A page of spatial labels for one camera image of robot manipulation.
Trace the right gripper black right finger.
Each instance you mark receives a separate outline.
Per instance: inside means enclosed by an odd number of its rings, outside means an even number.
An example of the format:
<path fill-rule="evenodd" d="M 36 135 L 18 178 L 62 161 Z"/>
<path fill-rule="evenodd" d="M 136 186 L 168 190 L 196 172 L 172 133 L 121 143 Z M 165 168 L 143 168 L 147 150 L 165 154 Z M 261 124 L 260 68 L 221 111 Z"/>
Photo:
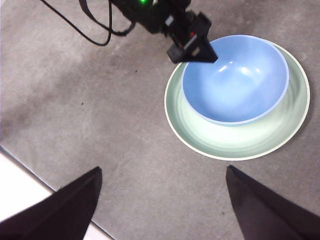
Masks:
<path fill-rule="evenodd" d="M 226 168 L 230 202 L 246 240 L 318 240 L 320 217 L 233 165 Z"/>

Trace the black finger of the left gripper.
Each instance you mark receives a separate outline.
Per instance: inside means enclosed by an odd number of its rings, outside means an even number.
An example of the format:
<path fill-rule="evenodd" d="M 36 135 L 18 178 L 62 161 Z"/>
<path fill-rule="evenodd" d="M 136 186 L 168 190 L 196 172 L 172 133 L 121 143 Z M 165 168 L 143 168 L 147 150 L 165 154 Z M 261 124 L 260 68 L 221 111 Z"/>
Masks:
<path fill-rule="evenodd" d="M 218 60 L 207 37 L 192 37 L 183 50 L 185 52 L 184 62 L 214 63 Z"/>
<path fill-rule="evenodd" d="M 183 63 L 185 62 L 185 52 L 183 49 L 172 44 L 167 50 L 167 55 L 173 63 Z"/>

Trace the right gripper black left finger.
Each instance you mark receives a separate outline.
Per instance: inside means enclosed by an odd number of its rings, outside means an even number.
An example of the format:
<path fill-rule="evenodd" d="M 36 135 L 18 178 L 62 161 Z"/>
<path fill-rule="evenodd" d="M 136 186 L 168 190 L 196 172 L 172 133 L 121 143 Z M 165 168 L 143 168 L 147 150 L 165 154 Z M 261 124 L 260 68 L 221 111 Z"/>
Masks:
<path fill-rule="evenodd" d="M 95 167 L 0 223 L 2 240 L 82 240 L 96 210 L 102 169 Z"/>

